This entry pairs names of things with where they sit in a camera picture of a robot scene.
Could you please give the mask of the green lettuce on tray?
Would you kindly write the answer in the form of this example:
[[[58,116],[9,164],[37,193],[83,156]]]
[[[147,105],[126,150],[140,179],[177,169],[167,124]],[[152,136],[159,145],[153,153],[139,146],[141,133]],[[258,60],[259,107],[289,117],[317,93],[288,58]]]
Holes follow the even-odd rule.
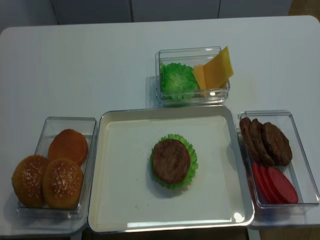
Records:
[[[187,175],[186,175],[185,179],[182,182],[177,183],[177,184],[170,185],[170,184],[166,184],[166,183],[160,181],[156,177],[156,175],[154,174],[153,169],[152,169],[152,156],[153,156],[153,150],[154,150],[155,146],[152,148],[151,154],[150,154],[150,158],[149,158],[150,172],[152,174],[153,179],[157,183],[159,183],[161,186],[163,186],[163,187],[165,187],[167,189],[173,190],[173,191],[180,190],[180,189],[185,188],[187,185],[191,184],[193,178],[196,175],[196,171],[197,171],[197,169],[199,167],[197,153],[196,153],[196,150],[194,149],[193,145],[191,143],[189,143],[182,135],[169,133],[168,135],[163,136],[158,142],[163,141],[165,139],[179,140],[187,147],[187,150],[188,150],[189,155],[190,155],[190,167],[188,169]]]

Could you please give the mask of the left sesame bun top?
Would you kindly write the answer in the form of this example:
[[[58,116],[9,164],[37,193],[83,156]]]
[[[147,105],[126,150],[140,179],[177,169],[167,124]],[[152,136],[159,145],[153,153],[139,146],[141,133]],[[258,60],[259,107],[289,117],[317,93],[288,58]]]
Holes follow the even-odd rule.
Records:
[[[42,155],[30,155],[15,168],[11,182],[19,201],[28,208],[41,208],[45,204],[42,179],[49,160]]]

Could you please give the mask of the right sesame bun top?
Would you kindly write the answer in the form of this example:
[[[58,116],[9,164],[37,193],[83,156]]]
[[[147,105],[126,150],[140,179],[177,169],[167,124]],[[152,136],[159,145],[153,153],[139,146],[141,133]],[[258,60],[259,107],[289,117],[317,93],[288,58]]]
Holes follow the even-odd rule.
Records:
[[[50,162],[42,180],[42,193],[47,205],[53,209],[75,209],[83,178],[81,167],[68,158]]]

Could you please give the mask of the middle red tomato slice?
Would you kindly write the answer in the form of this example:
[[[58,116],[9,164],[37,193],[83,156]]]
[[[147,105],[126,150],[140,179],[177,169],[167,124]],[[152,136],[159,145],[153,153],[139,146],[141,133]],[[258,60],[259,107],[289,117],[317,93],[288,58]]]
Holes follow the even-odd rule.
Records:
[[[271,187],[270,181],[267,176],[267,168],[263,165],[259,165],[258,170],[262,181],[263,196],[265,200],[268,202],[268,204],[281,204],[280,198]]]

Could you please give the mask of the front red tomato slice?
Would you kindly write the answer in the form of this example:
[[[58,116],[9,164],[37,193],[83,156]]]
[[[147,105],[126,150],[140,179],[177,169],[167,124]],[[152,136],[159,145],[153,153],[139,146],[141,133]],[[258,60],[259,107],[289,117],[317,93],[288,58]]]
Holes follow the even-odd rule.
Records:
[[[287,177],[277,168],[268,167],[267,177],[274,194],[280,204],[297,204],[299,202],[298,194],[287,179]]]

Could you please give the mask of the back red tomato slice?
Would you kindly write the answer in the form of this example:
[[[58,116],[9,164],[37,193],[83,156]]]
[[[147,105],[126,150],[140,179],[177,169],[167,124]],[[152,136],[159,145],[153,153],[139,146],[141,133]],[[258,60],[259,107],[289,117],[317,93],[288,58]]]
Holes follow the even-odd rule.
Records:
[[[262,193],[265,201],[268,204],[272,204],[272,199],[270,197],[269,190],[267,189],[267,185],[265,183],[265,179],[263,177],[262,170],[256,162],[254,162],[252,164],[252,171],[253,171],[253,176],[254,176],[255,182],[257,183],[257,187],[259,188],[260,192]]]

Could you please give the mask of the clear patty tomato container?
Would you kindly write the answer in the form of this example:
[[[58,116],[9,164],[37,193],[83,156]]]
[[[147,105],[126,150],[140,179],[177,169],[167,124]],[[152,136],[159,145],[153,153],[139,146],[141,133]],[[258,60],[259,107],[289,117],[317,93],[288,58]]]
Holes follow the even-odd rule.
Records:
[[[289,209],[293,207],[317,206],[320,196],[292,114],[287,110],[256,110],[245,111],[238,115],[239,121],[245,117],[248,117],[251,122],[253,119],[257,119],[262,125],[270,122],[276,125],[287,137],[292,151],[292,160],[288,165],[281,166],[274,163],[273,166],[266,166],[262,162],[258,163],[258,165],[266,167],[266,170],[268,167],[275,167],[280,170],[291,182],[298,195],[297,204],[268,204],[266,202],[253,175],[252,164],[255,161],[248,151],[240,130],[239,141],[244,146],[245,159],[249,167],[247,173],[253,184],[252,189],[257,206],[260,209]]]

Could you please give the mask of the brown meat patty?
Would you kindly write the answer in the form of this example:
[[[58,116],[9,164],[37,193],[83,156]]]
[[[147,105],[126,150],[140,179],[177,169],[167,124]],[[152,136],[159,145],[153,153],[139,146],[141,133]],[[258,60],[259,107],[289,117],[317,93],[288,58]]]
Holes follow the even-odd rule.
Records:
[[[255,146],[255,149],[260,157],[260,162],[265,164],[266,166],[273,166],[275,161],[272,157],[268,154],[264,142],[262,140],[262,124],[258,121],[257,118],[253,119],[250,123],[249,131],[251,140]]]
[[[183,150],[184,144],[176,139],[165,139],[154,146],[151,166],[160,181],[174,185],[186,178]]]
[[[266,122],[261,128],[261,138],[267,153],[276,165],[287,166],[293,159],[289,140],[284,133],[271,122]]]
[[[250,125],[251,125],[251,120],[248,117],[244,117],[239,121],[241,135],[247,146],[247,150],[250,156],[252,157],[252,159],[257,164],[259,164],[261,162],[261,159],[251,138]]]

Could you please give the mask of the back orange cheese slice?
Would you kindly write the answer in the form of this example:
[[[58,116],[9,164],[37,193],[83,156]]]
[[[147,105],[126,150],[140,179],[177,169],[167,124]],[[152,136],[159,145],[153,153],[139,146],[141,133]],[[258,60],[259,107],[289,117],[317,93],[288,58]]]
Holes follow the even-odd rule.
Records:
[[[206,85],[206,79],[205,79],[204,65],[202,64],[195,65],[193,68],[193,75],[199,85],[199,88],[201,90],[206,90],[207,85]]]

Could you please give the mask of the green lettuce in container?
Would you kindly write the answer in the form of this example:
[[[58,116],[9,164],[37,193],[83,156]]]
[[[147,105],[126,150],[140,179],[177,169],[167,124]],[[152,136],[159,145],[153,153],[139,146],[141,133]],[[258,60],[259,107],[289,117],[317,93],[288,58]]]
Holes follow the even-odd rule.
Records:
[[[191,99],[199,89],[193,68],[181,63],[160,63],[161,91],[165,100]]]

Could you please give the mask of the red tomato slice on tray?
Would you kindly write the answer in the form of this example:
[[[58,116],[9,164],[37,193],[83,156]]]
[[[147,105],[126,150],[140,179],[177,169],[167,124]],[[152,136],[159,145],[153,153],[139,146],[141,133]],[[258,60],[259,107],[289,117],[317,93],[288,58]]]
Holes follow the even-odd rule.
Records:
[[[188,152],[187,147],[185,145],[183,147],[184,147],[183,148],[183,163],[184,163],[183,171],[186,174],[190,168],[191,159],[190,159],[190,154]]]

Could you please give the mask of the clear bun container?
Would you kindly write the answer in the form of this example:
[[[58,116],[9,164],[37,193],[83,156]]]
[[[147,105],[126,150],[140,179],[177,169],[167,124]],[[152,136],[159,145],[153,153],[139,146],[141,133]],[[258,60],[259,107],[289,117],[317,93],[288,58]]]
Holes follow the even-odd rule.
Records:
[[[50,144],[54,138],[60,132],[67,129],[75,130],[82,134],[88,146],[86,158],[80,166],[83,172],[83,181],[76,207],[71,209],[53,209],[48,205],[42,207],[27,207],[19,201],[17,204],[17,213],[20,217],[73,220],[80,219],[83,215],[88,214],[85,207],[89,202],[92,188],[98,140],[96,119],[91,117],[47,117],[34,153],[47,157]]]

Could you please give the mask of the orange bun bottom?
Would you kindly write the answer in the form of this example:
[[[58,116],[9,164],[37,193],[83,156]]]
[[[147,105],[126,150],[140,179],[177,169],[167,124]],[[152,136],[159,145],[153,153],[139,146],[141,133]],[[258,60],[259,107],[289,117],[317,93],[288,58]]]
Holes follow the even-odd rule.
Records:
[[[55,136],[48,149],[50,162],[67,158],[81,166],[88,155],[88,143],[83,134],[74,129],[65,129]]]

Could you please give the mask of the clear lettuce cheese container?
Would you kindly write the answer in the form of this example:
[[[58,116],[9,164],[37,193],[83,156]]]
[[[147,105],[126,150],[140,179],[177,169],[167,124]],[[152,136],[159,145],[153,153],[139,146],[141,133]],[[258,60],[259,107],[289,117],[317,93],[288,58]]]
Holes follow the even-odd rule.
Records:
[[[155,92],[156,99],[162,107],[182,107],[190,105],[220,105],[225,102],[229,96],[230,82],[227,81],[224,87],[214,89],[198,89],[194,96],[189,99],[164,99],[161,90],[161,63],[168,65],[170,63],[181,63],[190,66],[204,65],[219,54],[219,46],[196,47],[183,49],[160,50],[155,54]]]

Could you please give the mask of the front yellow cheese slice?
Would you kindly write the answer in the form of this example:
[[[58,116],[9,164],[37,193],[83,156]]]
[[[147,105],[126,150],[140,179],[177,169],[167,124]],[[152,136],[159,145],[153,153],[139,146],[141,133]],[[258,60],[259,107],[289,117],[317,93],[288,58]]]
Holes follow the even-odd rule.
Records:
[[[223,88],[228,79],[234,74],[228,46],[206,63],[203,70],[208,89]]]

